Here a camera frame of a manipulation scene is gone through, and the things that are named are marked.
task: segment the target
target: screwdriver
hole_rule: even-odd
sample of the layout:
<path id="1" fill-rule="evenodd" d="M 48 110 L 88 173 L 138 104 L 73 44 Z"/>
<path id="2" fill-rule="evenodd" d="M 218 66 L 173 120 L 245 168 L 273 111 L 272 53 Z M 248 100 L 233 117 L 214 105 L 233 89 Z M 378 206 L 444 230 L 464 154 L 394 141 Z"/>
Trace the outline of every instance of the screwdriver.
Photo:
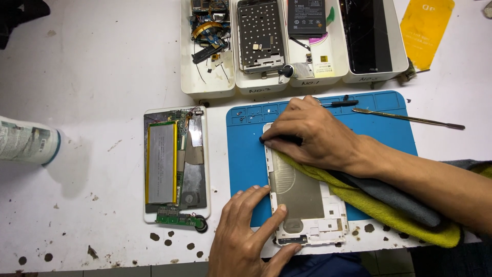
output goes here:
<path id="1" fill-rule="evenodd" d="M 346 106 L 355 106 L 359 103 L 359 100 L 348 100 L 348 101 L 336 101 L 336 102 L 331 102 L 331 103 L 326 103 L 320 105 L 331 105 L 332 107 L 346 107 Z"/>

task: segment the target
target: blue silicone repair mat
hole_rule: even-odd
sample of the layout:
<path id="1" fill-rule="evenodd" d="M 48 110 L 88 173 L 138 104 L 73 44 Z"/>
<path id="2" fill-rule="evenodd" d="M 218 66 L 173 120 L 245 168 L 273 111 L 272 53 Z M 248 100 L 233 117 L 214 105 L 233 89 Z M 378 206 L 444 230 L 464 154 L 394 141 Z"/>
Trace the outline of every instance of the blue silicone repair mat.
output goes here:
<path id="1" fill-rule="evenodd" d="M 343 101 L 343 96 L 319 98 L 323 104 Z M 405 99 L 396 91 L 352 94 L 349 100 L 359 100 L 358 108 L 407 115 Z M 234 107 L 227 112 L 227 148 L 231 195 L 253 185 L 268 184 L 265 148 L 258 138 L 263 126 L 273 122 L 288 102 Z M 353 106 L 327 109 L 341 122 L 360 135 L 371 136 L 385 145 L 417 155 L 410 122 L 385 116 L 352 111 Z M 348 220 L 370 217 L 346 203 Z M 253 211 L 251 227 L 261 226 L 271 216 L 268 197 L 262 199 Z"/>

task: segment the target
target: tiled floor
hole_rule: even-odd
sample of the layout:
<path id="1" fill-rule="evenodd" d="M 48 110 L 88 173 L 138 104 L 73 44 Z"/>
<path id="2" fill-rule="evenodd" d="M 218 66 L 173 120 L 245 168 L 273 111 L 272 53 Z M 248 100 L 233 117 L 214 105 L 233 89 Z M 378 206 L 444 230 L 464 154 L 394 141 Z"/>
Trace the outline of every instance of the tiled floor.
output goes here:
<path id="1" fill-rule="evenodd" d="M 362 264 L 373 276 L 415 277 L 412 257 L 406 248 L 361 253 Z M 43 272 L 38 277 L 205 277 L 208 262 L 116 268 L 105 270 Z"/>

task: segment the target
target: tablet battery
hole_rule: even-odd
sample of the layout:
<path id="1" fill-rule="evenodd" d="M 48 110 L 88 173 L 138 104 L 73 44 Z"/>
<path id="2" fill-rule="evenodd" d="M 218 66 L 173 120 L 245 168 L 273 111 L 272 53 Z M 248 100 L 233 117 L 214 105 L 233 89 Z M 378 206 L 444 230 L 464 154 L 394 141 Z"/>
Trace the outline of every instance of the tablet battery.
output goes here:
<path id="1" fill-rule="evenodd" d="M 146 203 L 176 203 L 178 127 L 175 121 L 147 130 Z"/>
<path id="2" fill-rule="evenodd" d="M 325 0 L 288 0 L 289 36 L 321 37 L 326 34 Z"/>

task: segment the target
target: yellow screen protector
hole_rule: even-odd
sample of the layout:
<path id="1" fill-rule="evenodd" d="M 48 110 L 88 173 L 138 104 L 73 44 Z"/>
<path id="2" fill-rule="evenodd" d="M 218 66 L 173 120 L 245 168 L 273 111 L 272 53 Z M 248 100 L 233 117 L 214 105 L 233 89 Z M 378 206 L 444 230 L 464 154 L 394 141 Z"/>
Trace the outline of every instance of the yellow screen protector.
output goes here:
<path id="1" fill-rule="evenodd" d="M 417 71 L 431 68 L 454 7 L 453 0 L 410 0 L 400 28 L 406 54 Z"/>

